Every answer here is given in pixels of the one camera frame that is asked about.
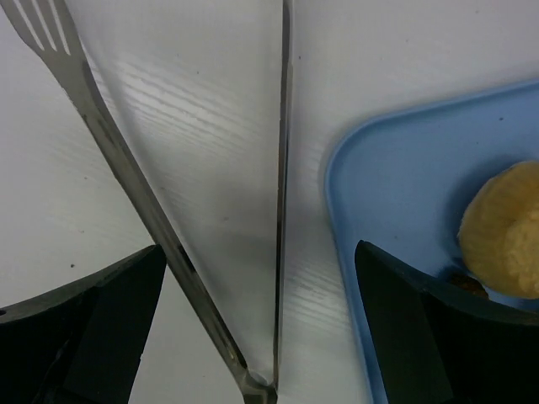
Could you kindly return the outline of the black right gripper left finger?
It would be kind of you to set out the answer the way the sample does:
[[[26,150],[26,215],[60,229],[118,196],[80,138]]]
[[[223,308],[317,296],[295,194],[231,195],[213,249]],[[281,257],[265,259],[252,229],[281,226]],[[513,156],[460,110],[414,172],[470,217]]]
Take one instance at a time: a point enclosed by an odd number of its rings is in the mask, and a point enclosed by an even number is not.
[[[127,403],[163,285],[150,246],[1,310],[3,403]]]

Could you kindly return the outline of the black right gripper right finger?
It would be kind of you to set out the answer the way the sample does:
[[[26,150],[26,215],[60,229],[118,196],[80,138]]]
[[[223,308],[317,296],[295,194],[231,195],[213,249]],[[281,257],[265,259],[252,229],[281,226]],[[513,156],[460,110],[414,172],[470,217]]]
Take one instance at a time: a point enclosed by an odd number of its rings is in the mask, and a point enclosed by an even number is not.
[[[361,299],[391,403],[536,403],[538,315],[473,295],[369,242]]]

